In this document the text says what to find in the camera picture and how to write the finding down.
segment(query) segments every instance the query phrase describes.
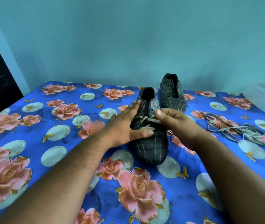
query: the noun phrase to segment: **black shoe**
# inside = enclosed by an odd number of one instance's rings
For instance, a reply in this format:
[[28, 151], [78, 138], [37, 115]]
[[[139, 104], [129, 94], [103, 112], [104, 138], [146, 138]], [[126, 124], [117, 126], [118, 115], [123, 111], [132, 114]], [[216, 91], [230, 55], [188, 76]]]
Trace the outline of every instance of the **black shoe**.
[[149, 164], [161, 164], [168, 153], [168, 137], [165, 127], [159, 120], [154, 119], [155, 111], [160, 109], [154, 89], [143, 87], [137, 100], [141, 100], [140, 108], [130, 127], [133, 130], [151, 129], [154, 134], [149, 138], [131, 141], [130, 146], [135, 148], [141, 161]]
[[161, 81], [160, 91], [162, 108], [172, 108], [185, 112], [187, 105], [177, 75], [167, 73]]

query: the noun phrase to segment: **floral tablecloth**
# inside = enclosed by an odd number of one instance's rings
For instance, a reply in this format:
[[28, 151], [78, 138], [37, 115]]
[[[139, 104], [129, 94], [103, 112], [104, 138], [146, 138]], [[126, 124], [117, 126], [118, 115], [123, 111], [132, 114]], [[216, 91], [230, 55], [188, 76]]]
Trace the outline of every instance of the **floral tablecloth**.
[[[0, 113], [0, 214], [82, 139], [136, 100], [140, 87], [48, 82]], [[265, 132], [265, 113], [241, 94], [184, 90], [187, 114], [202, 112]], [[214, 133], [265, 179], [265, 146]], [[227, 223], [229, 216], [200, 158], [168, 132], [163, 164], [140, 162], [127, 145], [98, 166], [76, 223]]]

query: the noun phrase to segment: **hand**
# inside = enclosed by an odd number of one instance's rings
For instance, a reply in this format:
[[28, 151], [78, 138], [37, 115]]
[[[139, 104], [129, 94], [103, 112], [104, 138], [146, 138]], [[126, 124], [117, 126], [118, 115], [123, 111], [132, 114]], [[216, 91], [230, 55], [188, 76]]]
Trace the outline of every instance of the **hand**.
[[210, 135], [181, 111], [175, 109], [156, 110], [155, 118], [170, 129], [183, 145], [194, 151], [196, 141], [202, 136]]
[[153, 135], [152, 130], [132, 130], [130, 124], [138, 112], [141, 101], [134, 101], [123, 112], [114, 114], [108, 124], [100, 131], [111, 142], [110, 147], [117, 147], [132, 140], [147, 138]]

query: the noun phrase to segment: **shoe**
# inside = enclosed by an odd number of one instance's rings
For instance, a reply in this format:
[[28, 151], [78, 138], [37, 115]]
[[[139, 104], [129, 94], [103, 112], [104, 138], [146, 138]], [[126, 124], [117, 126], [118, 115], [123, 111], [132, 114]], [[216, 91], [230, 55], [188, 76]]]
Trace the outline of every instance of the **shoe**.
[[133, 130], [150, 129], [153, 135], [149, 138], [137, 139], [130, 142], [130, 147], [141, 161], [149, 164], [162, 164], [168, 153], [168, 136], [165, 127], [159, 120], [154, 119], [159, 101], [152, 87], [143, 87], [137, 100], [141, 100], [140, 108], [130, 127]]
[[185, 112], [187, 105], [177, 75], [167, 73], [161, 81], [160, 91], [162, 108], [172, 108]]

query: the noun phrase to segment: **person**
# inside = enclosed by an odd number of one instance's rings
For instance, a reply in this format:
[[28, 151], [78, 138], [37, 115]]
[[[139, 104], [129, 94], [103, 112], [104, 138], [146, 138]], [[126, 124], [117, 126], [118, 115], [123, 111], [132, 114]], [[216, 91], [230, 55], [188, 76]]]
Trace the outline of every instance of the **person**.
[[[105, 152], [152, 135], [130, 128], [139, 106], [134, 101], [78, 144], [0, 215], [0, 223], [75, 223]], [[264, 179], [182, 112], [163, 108], [155, 118], [199, 155], [234, 223], [265, 223]]]

